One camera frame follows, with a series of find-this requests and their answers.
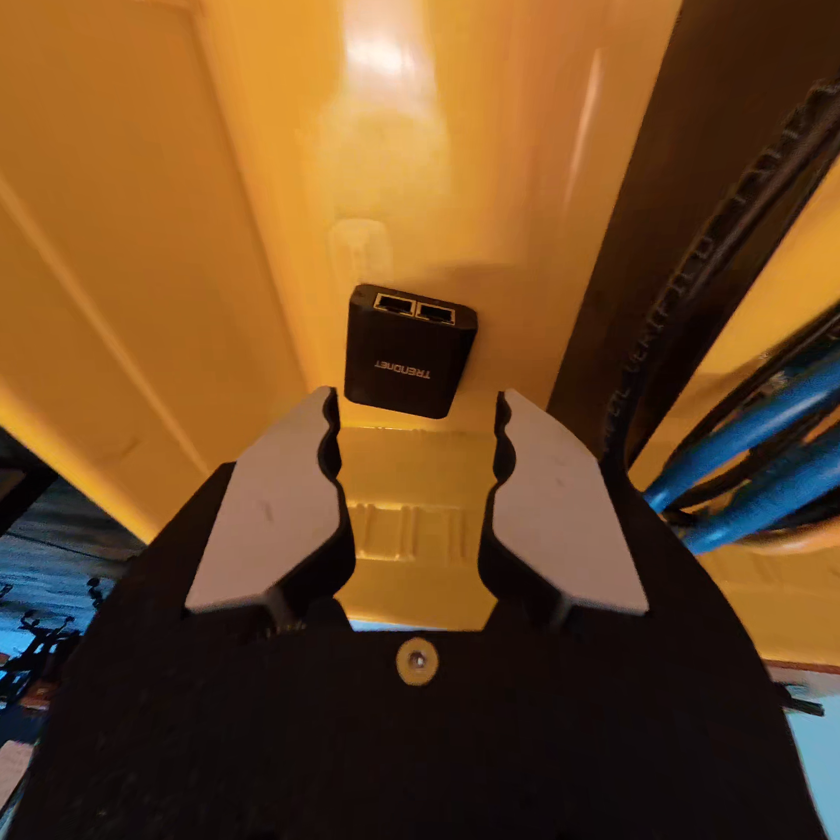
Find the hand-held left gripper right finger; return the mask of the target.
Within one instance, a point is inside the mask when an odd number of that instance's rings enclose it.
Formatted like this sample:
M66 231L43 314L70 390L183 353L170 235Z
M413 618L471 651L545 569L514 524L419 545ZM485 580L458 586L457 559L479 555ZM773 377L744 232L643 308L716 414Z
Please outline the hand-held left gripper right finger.
M483 585L537 628L561 626L575 607L645 615L648 598L592 453L517 391L498 393L494 432Z

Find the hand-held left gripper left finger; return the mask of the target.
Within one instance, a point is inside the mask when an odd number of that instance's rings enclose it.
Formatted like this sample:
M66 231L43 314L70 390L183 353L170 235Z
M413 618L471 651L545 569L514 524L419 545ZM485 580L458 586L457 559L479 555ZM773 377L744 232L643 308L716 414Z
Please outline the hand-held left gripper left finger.
M323 385L237 458L186 595L190 613L262 606L305 618L349 581L340 426L338 394Z

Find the black network switch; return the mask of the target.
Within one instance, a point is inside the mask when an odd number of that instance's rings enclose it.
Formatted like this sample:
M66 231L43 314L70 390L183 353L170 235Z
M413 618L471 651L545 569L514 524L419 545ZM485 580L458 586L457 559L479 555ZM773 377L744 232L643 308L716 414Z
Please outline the black network switch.
M474 309L361 283L349 301L344 397L381 410L445 419L478 333Z

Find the yellow plastic bin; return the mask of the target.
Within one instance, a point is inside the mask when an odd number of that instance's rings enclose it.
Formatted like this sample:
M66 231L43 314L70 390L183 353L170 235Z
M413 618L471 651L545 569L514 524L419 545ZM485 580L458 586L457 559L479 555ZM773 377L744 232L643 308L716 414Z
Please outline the yellow plastic bin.
M352 289L463 303L442 421L342 402L352 618L478 629L496 395L549 408L683 2L2 2L2 425L149 542L319 385Z

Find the dark bin divider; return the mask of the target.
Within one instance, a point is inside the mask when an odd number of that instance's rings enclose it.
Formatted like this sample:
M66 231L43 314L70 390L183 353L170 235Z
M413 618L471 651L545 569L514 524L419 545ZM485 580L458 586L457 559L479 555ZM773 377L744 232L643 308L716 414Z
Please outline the dark bin divider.
M630 466L838 160L839 2L683 2L549 413Z

